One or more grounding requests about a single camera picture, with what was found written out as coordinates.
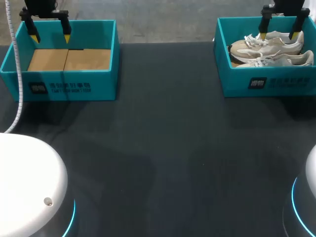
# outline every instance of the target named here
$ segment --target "logo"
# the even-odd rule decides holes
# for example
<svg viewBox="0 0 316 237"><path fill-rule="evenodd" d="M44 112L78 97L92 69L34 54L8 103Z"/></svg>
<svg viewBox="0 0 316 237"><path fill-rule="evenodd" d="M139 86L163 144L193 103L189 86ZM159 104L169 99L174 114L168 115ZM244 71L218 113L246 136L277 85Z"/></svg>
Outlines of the logo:
<svg viewBox="0 0 316 237"><path fill-rule="evenodd" d="M47 94L47 89L44 82L30 82L29 87L33 94Z"/></svg>
<svg viewBox="0 0 316 237"><path fill-rule="evenodd" d="M263 89L265 87L267 78L252 78L250 80L248 89Z"/></svg>

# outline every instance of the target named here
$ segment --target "shoe box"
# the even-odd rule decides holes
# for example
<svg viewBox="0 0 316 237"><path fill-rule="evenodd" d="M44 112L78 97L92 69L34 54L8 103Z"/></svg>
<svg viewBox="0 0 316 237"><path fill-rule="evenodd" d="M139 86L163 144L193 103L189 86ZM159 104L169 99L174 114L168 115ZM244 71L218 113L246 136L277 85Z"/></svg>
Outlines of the shoe box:
<svg viewBox="0 0 316 237"><path fill-rule="evenodd" d="M60 21L34 21L40 42L22 22L16 33L25 101L115 100L119 72L119 38L115 20L70 21L65 41ZM0 75L19 100L13 45Z"/></svg>
<svg viewBox="0 0 316 237"><path fill-rule="evenodd" d="M296 17L273 17L268 32L291 31ZM228 45L258 35L261 17L218 18L214 54L225 97L246 96L305 96L316 95L316 66L253 67L237 68L232 61ZM311 18L303 24L304 46L301 53L316 53L316 26Z"/></svg>

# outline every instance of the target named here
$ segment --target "shoelace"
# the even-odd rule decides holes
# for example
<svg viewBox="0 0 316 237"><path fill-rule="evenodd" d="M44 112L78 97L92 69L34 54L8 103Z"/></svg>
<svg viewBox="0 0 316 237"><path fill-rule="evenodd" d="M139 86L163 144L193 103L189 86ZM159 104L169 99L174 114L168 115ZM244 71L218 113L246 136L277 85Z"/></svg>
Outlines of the shoelace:
<svg viewBox="0 0 316 237"><path fill-rule="evenodd" d="M255 67L264 67L268 64L274 64L274 57L277 56L277 54L280 52L280 50L278 52L276 52L275 54L272 55L267 55L267 56L261 56L259 58L256 59L250 59L248 61L248 63L254 63Z"/></svg>
<svg viewBox="0 0 316 237"><path fill-rule="evenodd" d="M266 40L252 37L252 34L245 36L244 39L248 47L255 47L256 45L268 44Z"/></svg>

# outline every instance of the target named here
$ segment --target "concrete floor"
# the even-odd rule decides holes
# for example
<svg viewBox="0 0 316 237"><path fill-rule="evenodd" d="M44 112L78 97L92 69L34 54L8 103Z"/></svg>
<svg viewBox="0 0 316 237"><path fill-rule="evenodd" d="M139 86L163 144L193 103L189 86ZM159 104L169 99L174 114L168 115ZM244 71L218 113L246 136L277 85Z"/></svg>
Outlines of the concrete floor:
<svg viewBox="0 0 316 237"><path fill-rule="evenodd" d="M10 0L15 30L23 0ZM269 0L58 0L70 19L115 19L120 42L210 41L216 19L258 16ZM4 0L0 0L0 45L11 42Z"/></svg>

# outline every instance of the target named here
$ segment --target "box label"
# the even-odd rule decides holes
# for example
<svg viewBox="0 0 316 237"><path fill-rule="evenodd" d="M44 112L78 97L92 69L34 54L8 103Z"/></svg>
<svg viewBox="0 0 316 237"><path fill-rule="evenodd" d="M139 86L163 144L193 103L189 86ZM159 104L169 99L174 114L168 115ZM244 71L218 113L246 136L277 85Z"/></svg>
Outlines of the box label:
<svg viewBox="0 0 316 237"><path fill-rule="evenodd" d="M53 93L91 93L90 83L50 83Z"/></svg>
<svg viewBox="0 0 316 237"><path fill-rule="evenodd" d="M271 78L268 83L268 88L312 88L313 85L310 83L311 79L305 78Z"/></svg>
<svg viewBox="0 0 316 237"><path fill-rule="evenodd" d="M47 94L47 88L44 82L29 82L30 90L33 94Z"/></svg>
<svg viewBox="0 0 316 237"><path fill-rule="evenodd" d="M252 78L250 79L248 89L263 89L266 81L267 78Z"/></svg>

